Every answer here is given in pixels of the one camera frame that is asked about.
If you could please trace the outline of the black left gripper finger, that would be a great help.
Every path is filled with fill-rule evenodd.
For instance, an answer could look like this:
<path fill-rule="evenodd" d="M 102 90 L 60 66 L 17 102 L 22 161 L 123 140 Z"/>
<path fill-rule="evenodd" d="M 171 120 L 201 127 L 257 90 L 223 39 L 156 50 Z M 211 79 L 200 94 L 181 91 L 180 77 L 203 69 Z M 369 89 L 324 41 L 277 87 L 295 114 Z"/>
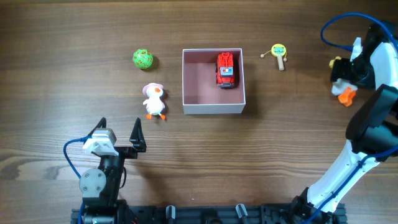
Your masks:
<path fill-rule="evenodd" d="M 100 119 L 100 121 L 98 122 L 98 124 L 89 132 L 89 136 L 92 136 L 92 134 L 94 133 L 94 131 L 98 128 L 106 128 L 106 118 L 102 117 Z"/>
<path fill-rule="evenodd" d="M 136 119 L 129 141 L 137 152 L 146 152 L 147 146 L 142 132 L 141 120 Z"/>

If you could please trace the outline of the white plush duck yellow hair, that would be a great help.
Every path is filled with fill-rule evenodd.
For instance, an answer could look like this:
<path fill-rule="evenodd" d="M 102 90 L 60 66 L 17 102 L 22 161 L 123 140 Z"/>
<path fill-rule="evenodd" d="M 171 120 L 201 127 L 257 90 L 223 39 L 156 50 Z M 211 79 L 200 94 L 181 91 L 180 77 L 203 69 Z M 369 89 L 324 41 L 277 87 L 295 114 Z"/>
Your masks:
<path fill-rule="evenodd" d="M 338 101 L 345 107 L 353 103 L 353 98 L 358 91 L 358 87 L 351 83 L 352 72 L 350 69 L 350 60 L 339 56 L 331 60 L 330 81 L 332 82 L 331 93 L 338 97 Z"/>

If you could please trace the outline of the white box pink interior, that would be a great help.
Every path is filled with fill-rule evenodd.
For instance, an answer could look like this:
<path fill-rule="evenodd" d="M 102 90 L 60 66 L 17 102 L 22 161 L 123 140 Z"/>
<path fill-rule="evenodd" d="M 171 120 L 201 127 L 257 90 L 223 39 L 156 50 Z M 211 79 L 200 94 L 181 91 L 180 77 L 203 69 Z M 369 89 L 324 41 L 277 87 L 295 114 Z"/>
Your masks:
<path fill-rule="evenodd" d="M 218 55 L 231 53 L 235 86 L 216 84 Z M 185 114 L 240 114 L 246 106 L 242 49 L 184 49 L 182 53 L 182 97 Z"/>

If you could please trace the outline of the red toy fire truck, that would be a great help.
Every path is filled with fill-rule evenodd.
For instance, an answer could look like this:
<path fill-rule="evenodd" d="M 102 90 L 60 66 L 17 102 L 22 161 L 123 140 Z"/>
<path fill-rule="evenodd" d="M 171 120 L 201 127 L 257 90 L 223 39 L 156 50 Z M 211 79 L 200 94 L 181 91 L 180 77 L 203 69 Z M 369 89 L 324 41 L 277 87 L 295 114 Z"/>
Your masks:
<path fill-rule="evenodd" d="M 216 84 L 220 88 L 234 88 L 235 74 L 233 54 L 223 52 L 218 55 L 216 61 Z"/>

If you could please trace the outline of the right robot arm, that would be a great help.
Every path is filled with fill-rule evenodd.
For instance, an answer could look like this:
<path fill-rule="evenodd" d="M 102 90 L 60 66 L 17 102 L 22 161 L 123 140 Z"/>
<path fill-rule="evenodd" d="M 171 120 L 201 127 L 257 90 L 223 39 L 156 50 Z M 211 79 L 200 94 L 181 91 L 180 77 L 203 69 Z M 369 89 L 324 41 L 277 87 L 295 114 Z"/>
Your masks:
<path fill-rule="evenodd" d="M 387 121 L 397 115 L 397 37 L 395 25 L 374 20 L 364 40 L 346 49 L 350 58 L 330 61 L 332 93 L 349 106 L 358 89 L 373 95 L 351 118 L 346 143 L 325 174 L 287 210 L 288 223 L 340 223 L 340 200 L 371 169 L 397 156 L 397 125 Z"/>

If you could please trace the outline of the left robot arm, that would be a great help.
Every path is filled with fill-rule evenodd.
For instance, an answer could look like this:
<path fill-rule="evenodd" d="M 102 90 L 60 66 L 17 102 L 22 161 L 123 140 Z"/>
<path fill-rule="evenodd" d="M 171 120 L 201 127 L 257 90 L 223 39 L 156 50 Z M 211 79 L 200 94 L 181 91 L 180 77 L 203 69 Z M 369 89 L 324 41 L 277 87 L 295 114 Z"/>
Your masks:
<path fill-rule="evenodd" d="M 80 177 L 83 209 L 79 223 L 137 223 L 137 218 L 125 200 L 119 199 L 119 190 L 124 187 L 127 171 L 125 160 L 137 159 L 146 152 L 146 142 L 141 120 L 136 119 L 129 141 L 131 146 L 116 146 L 116 136 L 106 127 L 102 118 L 84 140 L 83 149 L 100 158 L 96 169 L 89 169 Z"/>

